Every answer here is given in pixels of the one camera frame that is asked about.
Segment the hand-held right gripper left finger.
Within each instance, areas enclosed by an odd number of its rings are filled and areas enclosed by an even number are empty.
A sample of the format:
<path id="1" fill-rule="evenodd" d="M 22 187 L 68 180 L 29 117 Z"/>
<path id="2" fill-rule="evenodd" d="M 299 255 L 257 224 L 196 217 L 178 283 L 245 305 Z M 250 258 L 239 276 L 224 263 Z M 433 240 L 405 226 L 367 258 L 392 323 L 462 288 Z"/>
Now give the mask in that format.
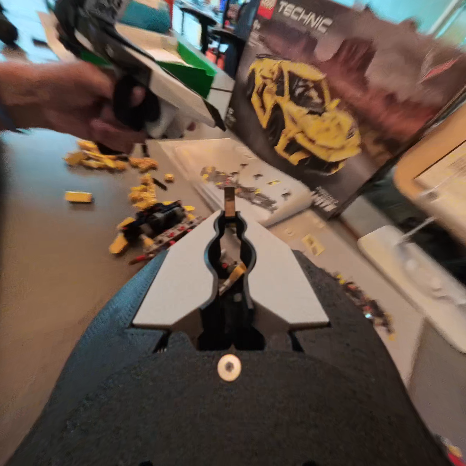
<path id="1" fill-rule="evenodd" d="M 233 346 L 226 328 L 219 286 L 226 279 L 220 240 L 225 213 L 216 211 L 171 246 L 149 286 L 133 327 L 161 331 L 154 350 L 166 350 L 174 333 L 183 333 L 197 350 Z"/>

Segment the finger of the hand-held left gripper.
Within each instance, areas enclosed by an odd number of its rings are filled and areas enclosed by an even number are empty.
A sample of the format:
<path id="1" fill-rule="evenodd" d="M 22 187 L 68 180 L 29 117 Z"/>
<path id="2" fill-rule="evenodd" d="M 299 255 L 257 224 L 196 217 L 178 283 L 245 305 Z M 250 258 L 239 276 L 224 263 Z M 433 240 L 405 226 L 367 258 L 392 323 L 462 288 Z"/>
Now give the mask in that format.
<path id="1" fill-rule="evenodd" d="M 149 60 L 149 91 L 157 98 L 159 116 L 149 122 L 149 131 L 183 129 L 183 123 L 203 123 L 209 127 L 226 127 L 218 109 L 180 80 Z"/>

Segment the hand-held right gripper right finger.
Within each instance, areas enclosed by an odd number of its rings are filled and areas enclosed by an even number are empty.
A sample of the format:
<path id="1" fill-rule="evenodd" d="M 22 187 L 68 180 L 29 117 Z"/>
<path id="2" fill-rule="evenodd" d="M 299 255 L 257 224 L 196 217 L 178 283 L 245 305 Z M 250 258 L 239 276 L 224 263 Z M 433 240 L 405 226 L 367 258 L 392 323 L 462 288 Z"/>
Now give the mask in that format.
<path id="1" fill-rule="evenodd" d="M 250 215 L 237 211 L 235 219 L 246 271 L 234 347 L 264 350 L 274 336 L 327 327 L 330 318 L 292 248 Z"/>

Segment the lego car model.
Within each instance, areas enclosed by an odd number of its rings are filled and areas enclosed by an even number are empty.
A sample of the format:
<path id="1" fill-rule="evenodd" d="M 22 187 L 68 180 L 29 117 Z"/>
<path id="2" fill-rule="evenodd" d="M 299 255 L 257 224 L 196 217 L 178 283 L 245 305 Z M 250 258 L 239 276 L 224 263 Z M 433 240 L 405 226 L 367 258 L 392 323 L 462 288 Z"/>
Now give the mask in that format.
<path id="1" fill-rule="evenodd" d="M 117 235 L 108 248 L 109 252 L 112 255 L 120 255 L 130 245 L 140 242 L 143 246 L 143 254 L 132 260 L 131 264 L 153 259 L 205 220 L 202 216 L 191 215 L 190 209 L 188 206 L 182 206 L 180 201 L 157 202 L 154 206 L 138 212 L 135 218 L 125 218 L 117 226 Z M 226 227 L 236 229 L 238 214 L 239 212 L 236 212 L 236 217 L 232 220 L 225 219 Z M 220 265 L 229 276 L 221 277 L 219 295 L 232 292 L 246 272 L 244 263 L 222 262 L 223 255 L 224 251 L 220 254 Z"/>

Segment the pile of yellow lego parts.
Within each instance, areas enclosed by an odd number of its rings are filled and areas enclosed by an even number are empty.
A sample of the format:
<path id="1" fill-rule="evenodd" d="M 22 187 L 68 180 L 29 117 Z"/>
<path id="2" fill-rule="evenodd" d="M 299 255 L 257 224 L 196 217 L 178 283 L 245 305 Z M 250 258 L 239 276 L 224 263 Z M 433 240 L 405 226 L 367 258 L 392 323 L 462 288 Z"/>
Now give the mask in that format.
<path id="1" fill-rule="evenodd" d="M 158 169 L 158 162 L 149 156 L 146 144 L 141 146 L 142 157 L 128 155 L 104 155 L 103 149 L 89 140 L 78 140 L 77 150 L 70 151 L 63 158 L 70 167 L 82 167 L 86 170 L 109 172 L 112 174 L 125 172 L 129 168 L 140 174 L 139 184 L 130 189 L 128 199 L 137 211 L 154 206 L 158 201 L 158 190 L 166 191 L 168 184 L 174 181 L 171 173 L 165 175 L 164 181 L 158 181 L 153 171 Z"/>

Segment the lego instruction booklet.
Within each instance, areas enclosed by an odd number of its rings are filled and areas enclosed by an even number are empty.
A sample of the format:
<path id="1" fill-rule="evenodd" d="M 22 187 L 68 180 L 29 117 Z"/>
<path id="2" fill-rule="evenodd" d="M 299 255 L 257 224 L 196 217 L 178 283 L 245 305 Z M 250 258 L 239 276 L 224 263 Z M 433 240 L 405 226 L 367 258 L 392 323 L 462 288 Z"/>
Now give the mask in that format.
<path id="1" fill-rule="evenodd" d="M 310 209 L 315 195 L 297 180 L 259 160 L 243 144 L 229 138 L 178 140 L 159 143 L 180 174 L 204 198 L 213 211 L 220 208 L 223 192 L 215 186 L 212 172 L 224 172 L 242 187 L 256 188 L 273 201 L 274 211 L 237 196 L 241 213 L 257 220 L 292 249 L 306 255 L 331 275 L 353 282 L 388 317 L 376 331 L 387 347 L 400 376 L 409 385 L 416 359 L 423 318 L 399 292 L 382 278 L 357 251 L 356 241 L 339 222 L 322 220 Z"/>

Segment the printed lego set box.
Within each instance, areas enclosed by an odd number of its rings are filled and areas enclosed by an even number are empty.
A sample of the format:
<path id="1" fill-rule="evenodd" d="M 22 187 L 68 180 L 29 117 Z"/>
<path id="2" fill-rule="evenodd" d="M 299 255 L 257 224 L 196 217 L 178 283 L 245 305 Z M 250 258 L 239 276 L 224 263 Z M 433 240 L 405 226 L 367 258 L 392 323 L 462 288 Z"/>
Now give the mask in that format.
<path id="1" fill-rule="evenodd" d="M 369 7 L 261 1 L 225 122 L 336 217 L 465 91 L 465 46 Z"/>

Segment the person's left hand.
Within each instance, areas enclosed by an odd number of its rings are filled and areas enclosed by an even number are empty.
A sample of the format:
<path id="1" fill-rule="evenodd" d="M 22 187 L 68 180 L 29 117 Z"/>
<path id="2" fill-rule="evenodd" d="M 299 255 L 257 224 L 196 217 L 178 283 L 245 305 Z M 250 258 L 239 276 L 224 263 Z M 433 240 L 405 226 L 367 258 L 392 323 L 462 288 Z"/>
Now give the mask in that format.
<path id="1" fill-rule="evenodd" d="M 85 61 L 0 66 L 1 131 L 47 129 L 130 154 L 148 139 L 113 113 L 116 77 Z"/>

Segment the green box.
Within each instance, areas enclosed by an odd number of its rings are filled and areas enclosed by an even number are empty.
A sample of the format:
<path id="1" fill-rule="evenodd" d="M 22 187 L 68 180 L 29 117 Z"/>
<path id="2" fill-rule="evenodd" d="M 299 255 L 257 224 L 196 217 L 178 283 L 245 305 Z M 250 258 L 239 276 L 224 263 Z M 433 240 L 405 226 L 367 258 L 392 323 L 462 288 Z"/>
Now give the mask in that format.
<path id="1" fill-rule="evenodd" d="M 169 101 L 180 96 L 182 90 L 207 99 L 216 73 L 189 47 L 166 34 L 147 34 L 131 28 L 124 32 L 143 34 L 131 37 L 101 34 L 92 42 L 76 32 L 74 43 L 69 46 L 77 58 L 113 69 L 118 104 L 127 106 L 135 88 Z"/>

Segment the teal box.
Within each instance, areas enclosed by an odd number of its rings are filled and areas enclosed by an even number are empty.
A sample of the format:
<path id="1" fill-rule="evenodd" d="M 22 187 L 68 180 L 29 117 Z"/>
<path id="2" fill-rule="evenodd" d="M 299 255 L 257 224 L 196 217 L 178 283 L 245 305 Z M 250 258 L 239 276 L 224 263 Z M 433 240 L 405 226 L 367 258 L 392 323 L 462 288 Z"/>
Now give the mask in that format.
<path id="1" fill-rule="evenodd" d="M 172 26 L 171 3 L 164 0 L 132 0 L 119 22 L 156 33 L 167 33 Z"/>

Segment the black office chair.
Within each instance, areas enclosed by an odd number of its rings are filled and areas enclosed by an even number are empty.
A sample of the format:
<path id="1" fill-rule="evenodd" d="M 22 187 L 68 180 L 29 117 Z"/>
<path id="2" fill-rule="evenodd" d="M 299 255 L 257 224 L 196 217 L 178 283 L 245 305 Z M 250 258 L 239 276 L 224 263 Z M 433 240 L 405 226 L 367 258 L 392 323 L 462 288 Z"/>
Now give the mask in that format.
<path id="1" fill-rule="evenodd" d="M 244 1 L 176 1 L 181 13 L 181 34 L 184 20 L 190 16 L 200 26 L 199 45 L 207 56 L 211 49 L 214 63 L 230 78 L 235 78 L 246 40 L 235 31 Z"/>

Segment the white folding stand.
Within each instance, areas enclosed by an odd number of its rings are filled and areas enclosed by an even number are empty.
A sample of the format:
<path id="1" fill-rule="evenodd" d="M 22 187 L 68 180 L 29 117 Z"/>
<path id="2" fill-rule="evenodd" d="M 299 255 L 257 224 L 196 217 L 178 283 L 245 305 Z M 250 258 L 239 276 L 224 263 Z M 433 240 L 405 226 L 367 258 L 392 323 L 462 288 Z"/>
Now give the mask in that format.
<path id="1" fill-rule="evenodd" d="M 411 241 L 433 221 L 427 218 L 407 233 L 382 226 L 359 238 L 358 248 L 452 347 L 465 354 L 465 286 Z"/>

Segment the printed instruction sheet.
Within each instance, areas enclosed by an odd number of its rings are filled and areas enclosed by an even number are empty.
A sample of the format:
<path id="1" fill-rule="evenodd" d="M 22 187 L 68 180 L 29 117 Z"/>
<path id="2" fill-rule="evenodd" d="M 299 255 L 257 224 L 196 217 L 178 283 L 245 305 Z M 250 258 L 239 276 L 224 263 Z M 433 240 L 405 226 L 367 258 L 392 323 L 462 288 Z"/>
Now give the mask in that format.
<path id="1" fill-rule="evenodd" d="M 420 199 L 444 219 L 465 228 L 466 222 L 466 143 L 456 147 L 421 172 L 415 183 Z"/>

